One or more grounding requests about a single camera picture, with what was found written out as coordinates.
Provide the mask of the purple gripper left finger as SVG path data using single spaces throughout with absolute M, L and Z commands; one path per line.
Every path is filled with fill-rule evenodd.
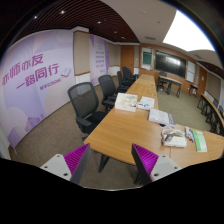
M 66 155 L 56 154 L 41 169 L 72 183 L 79 184 L 91 153 L 90 145 L 85 144 Z

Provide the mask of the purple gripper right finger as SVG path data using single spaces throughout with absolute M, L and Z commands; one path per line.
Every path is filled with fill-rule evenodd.
M 148 149 L 133 144 L 132 156 L 138 169 L 137 182 L 143 186 L 168 176 L 181 167 L 166 155 L 156 155 Z

